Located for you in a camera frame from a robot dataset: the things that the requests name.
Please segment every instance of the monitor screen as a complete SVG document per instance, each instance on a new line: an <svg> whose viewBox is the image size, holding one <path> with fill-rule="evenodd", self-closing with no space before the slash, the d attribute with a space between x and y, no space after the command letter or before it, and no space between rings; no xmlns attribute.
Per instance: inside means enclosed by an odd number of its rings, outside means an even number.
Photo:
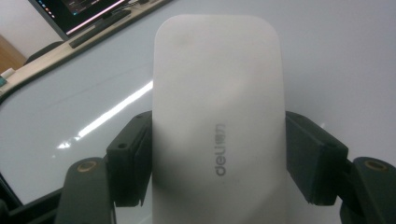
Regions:
<svg viewBox="0 0 396 224"><path fill-rule="evenodd" d="M29 0L63 39L78 34L127 0Z"/></svg>

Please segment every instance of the wall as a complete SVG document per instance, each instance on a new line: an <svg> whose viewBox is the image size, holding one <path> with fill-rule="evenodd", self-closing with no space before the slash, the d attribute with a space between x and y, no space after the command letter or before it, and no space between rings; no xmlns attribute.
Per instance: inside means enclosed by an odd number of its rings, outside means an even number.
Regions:
<svg viewBox="0 0 396 224"><path fill-rule="evenodd" d="M25 57L62 40L27 0L0 1L0 35Z"/></svg>

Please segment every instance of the white device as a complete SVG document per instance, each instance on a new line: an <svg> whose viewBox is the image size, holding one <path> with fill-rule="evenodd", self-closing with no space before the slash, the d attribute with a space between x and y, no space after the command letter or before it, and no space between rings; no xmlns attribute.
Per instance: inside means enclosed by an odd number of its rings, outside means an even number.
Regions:
<svg viewBox="0 0 396 224"><path fill-rule="evenodd" d="M153 223L285 223L279 40L266 21L184 15L157 33Z"/></svg>

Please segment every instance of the wooden desk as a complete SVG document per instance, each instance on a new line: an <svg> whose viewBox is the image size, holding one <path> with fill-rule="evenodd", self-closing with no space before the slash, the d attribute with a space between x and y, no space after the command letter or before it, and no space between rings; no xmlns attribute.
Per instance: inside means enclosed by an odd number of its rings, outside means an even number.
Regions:
<svg viewBox="0 0 396 224"><path fill-rule="evenodd" d="M23 66L26 58L0 35L0 74Z"/></svg>

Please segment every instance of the white table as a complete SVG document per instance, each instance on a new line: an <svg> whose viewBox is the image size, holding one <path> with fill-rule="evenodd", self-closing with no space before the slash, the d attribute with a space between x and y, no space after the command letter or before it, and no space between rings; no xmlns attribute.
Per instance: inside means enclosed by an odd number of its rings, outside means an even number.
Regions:
<svg viewBox="0 0 396 224"><path fill-rule="evenodd" d="M75 161L104 156L122 127L151 109L151 91L96 129L81 131L150 83L156 31L180 14L269 21L280 38L287 110L345 143L351 160L369 156L396 164L395 11L390 0L174 0L3 102L0 170L28 203L60 188ZM289 223L340 223L339 202L308 205L291 179L288 191ZM118 222L150 223L149 201L150 194L143 208L118 209Z"/></svg>

